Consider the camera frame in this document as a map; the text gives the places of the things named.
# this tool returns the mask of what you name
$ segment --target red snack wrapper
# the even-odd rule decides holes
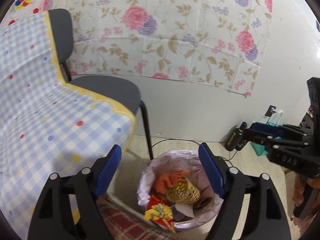
[[[173,214],[170,202],[152,193],[148,208],[144,213],[145,220],[151,220],[164,229],[175,232],[173,227]]]

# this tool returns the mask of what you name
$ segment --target blue checkered cloth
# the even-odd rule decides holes
[[[114,144],[126,148],[135,117],[110,98],[65,83],[48,12],[1,29],[0,40],[0,209],[27,239],[49,175],[74,175]]]

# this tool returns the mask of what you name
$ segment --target tiled floor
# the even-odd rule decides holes
[[[152,138],[152,143],[161,141],[161,138]],[[234,152],[228,152],[220,143],[207,143],[211,151],[215,155],[221,155],[225,158],[231,158]],[[168,150],[197,150],[198,145],[194,142],[170,140],[157,144],[154,148],[154,156],[157,157],[161,153]],[[137,186],[141,172],[148,165],[149,157],[144,136],[135,135],[129,149],[123,154],[120,166],[108,189],[113,200],[117,201],[126,210],[132,214],[142,218],[142,211],[137,205]],[[287,212],[287,217],[292,234],[292,240],[299,238],[299,229],[290,221],[293,211],[292,192],[294,173],[284,174],[284,168],[271,163],[265,156],[257,157],[251,145],[247,145],[241,152],[238,152],[232,159],[232,164],[242,171],[244,174],[259,176],[261,173],[268,173],[279,193],[279,196]],[[243,208],[241,210],[240,219],[236,228],[233,239],[239,239],[244,226],[247,208],[249,204],[249,196],[245,196]],[[203,240],[209,232],[214,220],[209,223],[192,230],[178,233],[179,237],[186,240]]]

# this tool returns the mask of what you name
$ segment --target black metal chair leg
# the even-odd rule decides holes
[[[140,101],[140,109],[141,109],[141,113],[142,113],[144,131],[145,131],[146,137],[147,137],[147,144],[148,144],[148,149],[149,149],[150,160],[153,160],[153,152],[152,152],[151,136],[150,136],[150,128],[149,128],[149,120],[148,120],[148,111],[147,111],[146,105],[144,104],[144,102],[142,100]]]
[[[62,66],[63,66],[63,68],[64,68],[64,71],[65,71],[66,74],[67,74],[68,82],[70,82],[72,79],[71,79],[71,74],[70,74],[70,71],[69,71],[69,69],[68,69],[67,63],[64,61],[64,62],[62,63]]]

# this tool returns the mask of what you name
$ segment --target silver screw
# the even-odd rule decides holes
[[[268,174],[266,174],[266,173],[263,173],[262,174],[262,178],[265,179],[265,180],[268,180],[268,179],[270,179],[270,176]]]
[[[82,174],[89,174],[90,171],[91,171],[90,168],[83,168],[83,169],[81,170]]]
[[[231,167],[229,169],[229,171],[232,173],[232,174],[237,174],[239,172],[239,170],[236,168],[236,167]]]
[[[52,179],[52,180],[56,179],[57,177],[58,177],[58,174],[57,174],[57,173],[52,173],[52,174],[50,175],[50,179]]]

